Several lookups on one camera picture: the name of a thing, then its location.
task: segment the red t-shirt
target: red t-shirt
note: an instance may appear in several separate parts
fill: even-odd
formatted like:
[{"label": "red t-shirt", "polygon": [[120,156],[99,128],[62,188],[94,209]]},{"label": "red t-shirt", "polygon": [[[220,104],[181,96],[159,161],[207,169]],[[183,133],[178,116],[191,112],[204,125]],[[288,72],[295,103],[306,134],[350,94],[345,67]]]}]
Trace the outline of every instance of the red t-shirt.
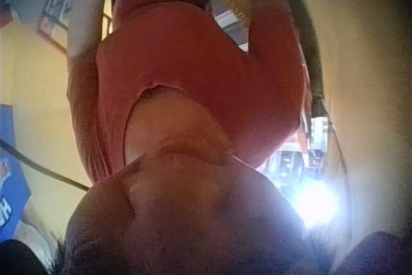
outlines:
[{"label": "red t-shirt", "polygon": [[256,12],[245,53],[202,1],[117,0],[115,31],[90,68],[71,72],[73,127],[92,181],[125,167],[128,116],[156,86],[182,90],[208,109],[235,155],[254,167],[299,127],[304,67],[290,16],[271,7]]}]

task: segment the wire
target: wire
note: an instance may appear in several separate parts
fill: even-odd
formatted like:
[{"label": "wire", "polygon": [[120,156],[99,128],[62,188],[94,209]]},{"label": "wire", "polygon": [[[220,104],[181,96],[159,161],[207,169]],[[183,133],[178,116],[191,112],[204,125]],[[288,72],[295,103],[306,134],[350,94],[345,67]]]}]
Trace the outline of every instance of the wire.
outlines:
[{"label": "wire", "polygon": [[18,161],[26,164],[27,166],[31,167],[33,170],[44,174],[48,177],[51,177],[59,182],[68,184],[70,186],[73,186],[77,189],[80,189],[82,191],[88,191],[90,188],[88,186],[85,186],[83,184],[80,184],[74,180],[71,180],[70,178],[67,178],[65,176],[62,176],[56,172],[53,172],[52,170],[46,169],[45,167],[41,166],[40,164],[37,164],[30,158],[24,156],[22,153],[20,153],[16,148],[11,146],[9,143],[5,142],[4,140],[0,139],[0,148],[4,149],[7,153],[12,155],[14,158],[16,158]]}]

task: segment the blue sign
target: blue sign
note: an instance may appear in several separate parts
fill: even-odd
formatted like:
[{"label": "blue sign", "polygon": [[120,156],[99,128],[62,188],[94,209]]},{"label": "blue sign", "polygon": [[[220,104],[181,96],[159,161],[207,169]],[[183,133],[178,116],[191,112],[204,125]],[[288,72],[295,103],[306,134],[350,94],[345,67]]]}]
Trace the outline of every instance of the blue sign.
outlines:
[{"label": "blue sign", "polygon": [[[15,147],[12,107],[0,104],[0,137]],[[13,237],[31,195],[20,162],[0,148],[0,242]]]}]

